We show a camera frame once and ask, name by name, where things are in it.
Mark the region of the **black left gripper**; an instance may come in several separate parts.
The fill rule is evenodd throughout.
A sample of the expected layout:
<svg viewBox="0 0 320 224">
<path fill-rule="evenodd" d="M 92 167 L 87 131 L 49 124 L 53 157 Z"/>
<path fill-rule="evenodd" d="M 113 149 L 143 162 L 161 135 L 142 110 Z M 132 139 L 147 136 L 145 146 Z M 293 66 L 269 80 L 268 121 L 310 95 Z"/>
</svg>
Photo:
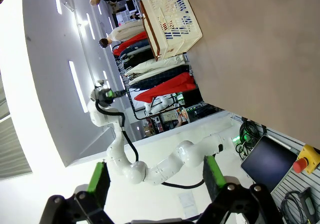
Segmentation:
<svg viewBox="0 0 320 224">
<path fill-rule="evenodd" d="M 116 97 L 122 97 L 126 94 L 126 90 L 113 91 L 112 89 L 99 89 L 96 91 L 96 98 L 101 106 L 107 107 L 114 102 Z"/>
</svg>

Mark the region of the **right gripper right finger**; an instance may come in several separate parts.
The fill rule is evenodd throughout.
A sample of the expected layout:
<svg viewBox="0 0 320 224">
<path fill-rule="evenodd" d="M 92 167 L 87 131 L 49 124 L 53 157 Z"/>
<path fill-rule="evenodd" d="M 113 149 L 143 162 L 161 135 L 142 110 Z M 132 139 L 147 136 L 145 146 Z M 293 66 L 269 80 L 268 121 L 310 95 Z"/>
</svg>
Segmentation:
<svg viewBox="0 0 320 224">
<path fill-rule="evenodd" d="M 227 182 L 214 156 L 203 160 L 203 180 L 211 203 L 197 223 L 225 223 L 232 213 L 240 214 L 247 223 L 283 223 L 269 190 L 263 184 L 249 188 Z"/>
</svg>

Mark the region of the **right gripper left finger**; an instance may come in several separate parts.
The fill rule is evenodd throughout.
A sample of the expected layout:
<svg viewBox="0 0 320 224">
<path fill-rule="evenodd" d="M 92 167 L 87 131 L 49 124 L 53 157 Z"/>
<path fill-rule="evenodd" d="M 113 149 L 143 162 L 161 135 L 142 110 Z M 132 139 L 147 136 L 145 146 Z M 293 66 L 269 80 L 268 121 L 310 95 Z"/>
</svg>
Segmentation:
<svg viewBox="0 0 320 224">
<path fill-rule="evenodd" d="M 85 190 L 80 190 L 68 199 L 52 195 L 44 207 L 40 223 L 113 223 L 104 211 L 110 177 L 106 162 L 98 162 Z"/>
</svg>

